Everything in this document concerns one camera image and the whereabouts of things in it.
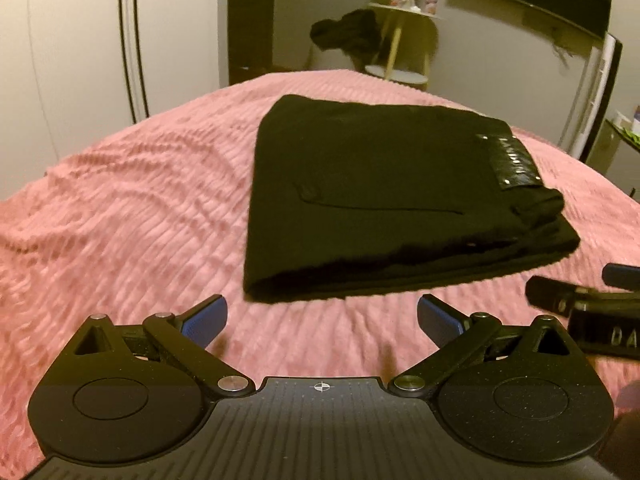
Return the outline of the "white wardrobe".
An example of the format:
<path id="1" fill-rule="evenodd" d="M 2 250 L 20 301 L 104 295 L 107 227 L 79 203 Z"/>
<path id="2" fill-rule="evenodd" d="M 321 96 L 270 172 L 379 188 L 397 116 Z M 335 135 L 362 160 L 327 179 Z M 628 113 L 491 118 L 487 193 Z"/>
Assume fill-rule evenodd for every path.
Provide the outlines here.
<path id="1" fill-rule="evenodd" d="M 1 193 L 225 87 L 227 0 L 1 0 Z"/>

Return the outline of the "grey drawer cabinet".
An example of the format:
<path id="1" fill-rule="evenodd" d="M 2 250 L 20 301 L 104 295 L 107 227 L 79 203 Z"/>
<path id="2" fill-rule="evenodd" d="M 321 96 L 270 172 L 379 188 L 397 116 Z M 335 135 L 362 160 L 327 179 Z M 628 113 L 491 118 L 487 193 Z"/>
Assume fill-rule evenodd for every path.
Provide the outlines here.
<path id="1" fill-rule="evenodd" d="M 623 137 L 623 130 L 609 119 L 602 122 L 588 154 L 586 165 L 639 199 L 639 148 Z"/>

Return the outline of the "white tower fan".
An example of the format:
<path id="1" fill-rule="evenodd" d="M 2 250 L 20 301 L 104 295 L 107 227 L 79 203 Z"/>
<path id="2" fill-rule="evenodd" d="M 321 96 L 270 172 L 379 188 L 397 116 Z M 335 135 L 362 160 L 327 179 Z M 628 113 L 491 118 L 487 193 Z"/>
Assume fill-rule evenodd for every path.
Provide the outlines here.
<path id="1" fill-rule="evenodd" d="M 567 154 L 586 162 L 604 122 L 616 83 L 623 44 L 610 32 L 591 52 L 574 97 L 559 147 Z"/>

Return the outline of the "dark clothes pile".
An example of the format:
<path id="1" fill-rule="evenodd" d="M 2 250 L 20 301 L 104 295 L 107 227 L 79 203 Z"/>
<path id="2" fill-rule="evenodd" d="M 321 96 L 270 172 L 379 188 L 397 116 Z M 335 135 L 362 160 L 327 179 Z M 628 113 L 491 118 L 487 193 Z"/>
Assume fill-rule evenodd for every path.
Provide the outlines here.
<path id="1" fill-rule="evenodd" d="M 309 38 L 321 51 L 341 50 L 361 65 L 375 58 L 382 41 L 380 26 L 371 9 L 349 12 L 339 20 L 326 18 L 315 22 Z"/>

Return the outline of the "black pants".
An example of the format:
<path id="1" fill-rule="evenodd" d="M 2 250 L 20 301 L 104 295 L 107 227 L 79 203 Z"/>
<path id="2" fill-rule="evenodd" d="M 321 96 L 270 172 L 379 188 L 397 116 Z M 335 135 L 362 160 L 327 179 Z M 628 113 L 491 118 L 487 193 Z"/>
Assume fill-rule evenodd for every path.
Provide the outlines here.
<path id="1" fill-rule="evenodd" d="M 379 295 L 535 269 L 579 246 L 564 206 L 500 119 L 284 96 L 257 131 L 244 292 Z"/>

